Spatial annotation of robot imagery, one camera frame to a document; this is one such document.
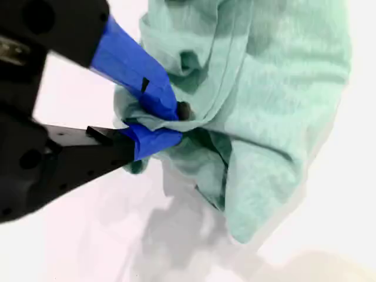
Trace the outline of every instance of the green towel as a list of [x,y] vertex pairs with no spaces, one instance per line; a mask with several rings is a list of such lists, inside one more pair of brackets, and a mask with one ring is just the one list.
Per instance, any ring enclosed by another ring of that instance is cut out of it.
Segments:
[[149,0],[142,45],[194,118],[150,116],[123,88],[115,111],[186,132],[160,157],[196,181],[239,242],[301,184],[334,118],[350,72],[346,16],[345,0]]

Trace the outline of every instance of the black plastic part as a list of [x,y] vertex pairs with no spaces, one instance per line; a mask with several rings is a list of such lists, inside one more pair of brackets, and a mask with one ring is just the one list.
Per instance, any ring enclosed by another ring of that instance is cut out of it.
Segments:
[[105,0],[1,0],[0,34],[89,67],[108,16]]
[[49,142],[41,180],[28,193],[26,213],[38,210],[55,198],[134,159],[134,141],[117,130],[46,128]]
[[105,0],[0,0],[0,43],[22,53],[0,54],[0,222],[134,159],[134,141],[117,130],[32,118],[48,51],[90,66],[108,13]]

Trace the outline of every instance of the white surface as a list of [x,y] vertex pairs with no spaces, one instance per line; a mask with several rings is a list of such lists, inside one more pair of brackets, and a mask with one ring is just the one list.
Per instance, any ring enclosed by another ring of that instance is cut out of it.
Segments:
[[[138,38],[146,0],[110,3]],[[376,281],[376,7],[350,4],[354,71],[334,130],[306,188],[249,245],[233,244],[222,216],[152,161],[143,175],[117,170],[1,225],[0,281]],[[112,92],[50,57],[35,116],[112,127]]]

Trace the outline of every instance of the blue tape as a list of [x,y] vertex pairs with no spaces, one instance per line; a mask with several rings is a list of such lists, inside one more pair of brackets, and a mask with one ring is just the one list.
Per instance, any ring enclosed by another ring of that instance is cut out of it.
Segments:
[[[149,113],[164,120],[179,120],[177,101],[167,72],[111,16],[91,68],[124,86]],[[144,79],[149,84],[142,92]]]
[[[91,69],[124,86],[147,112],[164,120],[179,120],[177,101],[165,69],[110,16],[93,57]],[[147,79],[146,89],[143,82]],[[170,129],[150,131],[140,124],[120,130],[135,141],[135,160],[178,144],[183,135]]]
[[142,160],[175,146],[183,138],[181,132],[167,128],[150,131],[147,127],[138,123],[131,123],[128,126],[128,128],[119,131],[135,141],[135,160]]

